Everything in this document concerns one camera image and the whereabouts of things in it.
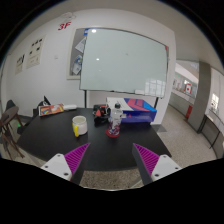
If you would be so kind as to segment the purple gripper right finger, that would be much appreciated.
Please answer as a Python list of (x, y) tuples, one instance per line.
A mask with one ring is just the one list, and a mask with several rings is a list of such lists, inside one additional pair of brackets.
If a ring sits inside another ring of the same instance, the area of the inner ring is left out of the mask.
[(132, 154), (144, 185), (181, 170), (181, 167), (168, 155), (158, 155), (136, 143), (133, 144)]

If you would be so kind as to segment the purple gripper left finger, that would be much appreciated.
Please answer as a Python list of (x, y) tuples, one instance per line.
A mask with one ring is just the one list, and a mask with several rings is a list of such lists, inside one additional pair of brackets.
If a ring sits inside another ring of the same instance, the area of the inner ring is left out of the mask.
[(42, 169), (70, 181), (72, 177), (78, 172), (84, 155), (87, 152), (90, 144), (81, 145), (66, 154), (56, 154), (49, 161), (47, 161)]

